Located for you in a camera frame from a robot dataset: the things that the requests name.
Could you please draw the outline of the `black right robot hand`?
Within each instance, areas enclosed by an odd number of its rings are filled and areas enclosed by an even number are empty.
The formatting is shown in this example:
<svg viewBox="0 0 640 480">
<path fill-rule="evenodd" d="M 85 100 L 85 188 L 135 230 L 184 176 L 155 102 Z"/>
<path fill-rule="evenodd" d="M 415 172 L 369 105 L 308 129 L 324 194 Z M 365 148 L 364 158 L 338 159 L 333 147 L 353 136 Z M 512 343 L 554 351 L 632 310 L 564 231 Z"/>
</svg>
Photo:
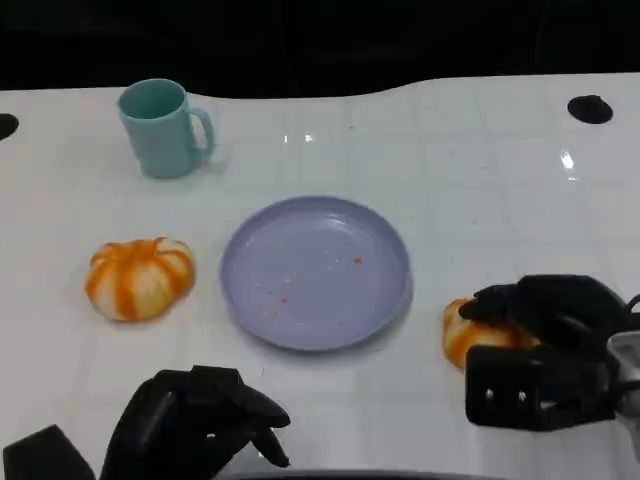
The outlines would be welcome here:
<svg viewBox="0 0 640 480">
<path fill-rule="evenodd" d="M 586 275 L 526 275 L 477 291 L 460 316 L 512 327 L 530 348 L 473 346 L 466 355 L 465 410 L 479 426 L 550 432 L 609 421 L 619 366 L 607 340 L 633 327 L 630 306 Z"/>
</svg>

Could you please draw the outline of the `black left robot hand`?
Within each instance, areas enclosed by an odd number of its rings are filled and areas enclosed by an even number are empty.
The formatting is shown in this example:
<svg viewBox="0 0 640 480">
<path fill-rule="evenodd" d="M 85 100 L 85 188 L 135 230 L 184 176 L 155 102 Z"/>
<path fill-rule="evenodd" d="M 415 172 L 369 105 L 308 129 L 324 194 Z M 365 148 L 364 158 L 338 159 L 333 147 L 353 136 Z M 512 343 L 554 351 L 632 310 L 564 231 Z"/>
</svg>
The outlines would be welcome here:
<svg viewBox="0 0 640 480">
<path fill-rule="evenodd" d="M 212 479 L 247 445 L 271 464 L 290 460 L 274 430 L 287 412 L 235 369 L 162 370 L 143 382 L 111 436 L 102 479 Z"/>
</svg>

